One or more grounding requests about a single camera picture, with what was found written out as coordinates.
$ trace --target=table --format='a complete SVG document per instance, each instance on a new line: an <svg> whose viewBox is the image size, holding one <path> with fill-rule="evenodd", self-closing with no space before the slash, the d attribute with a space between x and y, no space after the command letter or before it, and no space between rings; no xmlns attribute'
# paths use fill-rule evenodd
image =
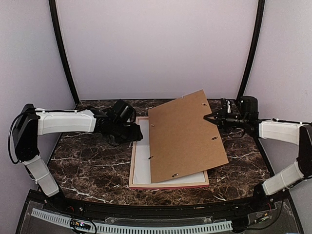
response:
<svg viewBox="0 0 312 234"><path fill-rule="evenodd" d="M137 116L169 99L126 100ZM209 99L211 110L220 100ZM82 101L77 109L104 109L115 100ZM256 184L270 177L252 137L232 138L221 133L229 163L208 171L210 187L177 190L130 190L128 187L132 144L114 147L101 134L65 133L54 151L49 169L66 197L120 205L194 205L252 196Z"/></svg>

